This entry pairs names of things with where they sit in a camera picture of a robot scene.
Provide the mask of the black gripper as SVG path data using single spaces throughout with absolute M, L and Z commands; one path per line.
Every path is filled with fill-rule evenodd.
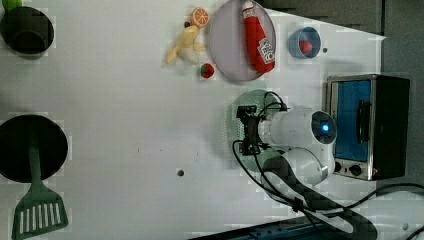
M 260 118 L 255 115 L 257 107 L 254 105 L 239 106 L 236 111 L 236 118 L 243 125 L 244 138 L 241 144 L 243 156 L 258 155 L 268 146 L 260 139 L 258 126 Z

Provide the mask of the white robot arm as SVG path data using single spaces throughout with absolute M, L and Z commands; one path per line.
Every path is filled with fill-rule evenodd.
M 257 111 L 249 105 L 237 108 L 236 119 L 243 129 L 243 156 L 282 152 L 295 176 L 309 185 L 334 172 L 337 127 L 329 114 L 312 109 Z

